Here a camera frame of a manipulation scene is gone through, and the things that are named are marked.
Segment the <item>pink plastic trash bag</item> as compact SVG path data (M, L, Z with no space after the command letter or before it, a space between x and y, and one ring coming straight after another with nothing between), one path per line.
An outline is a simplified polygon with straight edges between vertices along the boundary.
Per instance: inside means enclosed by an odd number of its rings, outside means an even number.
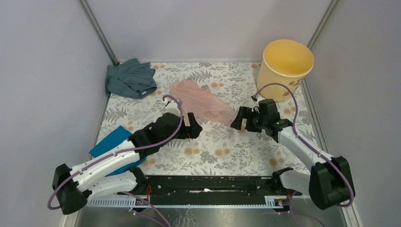
M230 105L212 94L210 89L200 88L195 81L183 79L172 83L170 95L181 100L185 113L193 113L201 120L230 125L236 117Z

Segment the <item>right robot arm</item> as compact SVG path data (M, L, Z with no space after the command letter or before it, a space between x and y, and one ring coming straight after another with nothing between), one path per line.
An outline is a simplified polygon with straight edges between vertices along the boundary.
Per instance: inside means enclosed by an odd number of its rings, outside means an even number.
M311 145L294 130L290 120L281 118L275 101L263 99L253 108L239 107L231 128L241 129L243 120L246 120L245 130L265 132L291 151L310 172L306 175L295 170L278 171L278 178L271 182L274 193L283 195L289 189L298 191L309 196L321 210L343 206L346 201L353 202L355 188L347 159L334 157Z

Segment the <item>yellow plastic trash bin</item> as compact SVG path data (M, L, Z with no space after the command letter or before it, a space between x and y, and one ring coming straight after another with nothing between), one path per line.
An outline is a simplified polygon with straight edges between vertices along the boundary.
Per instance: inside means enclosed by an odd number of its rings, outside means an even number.
M300 86L314 66L311 50L294 40L280 39L268 44L257 77L257 90L273 83L260 95L274 101L285 101Z

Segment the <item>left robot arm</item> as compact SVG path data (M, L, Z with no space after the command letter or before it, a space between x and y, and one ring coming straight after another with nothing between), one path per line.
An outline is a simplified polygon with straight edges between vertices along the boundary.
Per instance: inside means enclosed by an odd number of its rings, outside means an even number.
M198 138L202 127L193 113L188 113L188 119L189 125L185 125L184 117L165 113L98 157L73 167L59 165L54 172L48 209L60 209L69 215L96 197L122 191L142 194L147 187L143 174L125 171L112 176L111 173L158 152L171 140Z

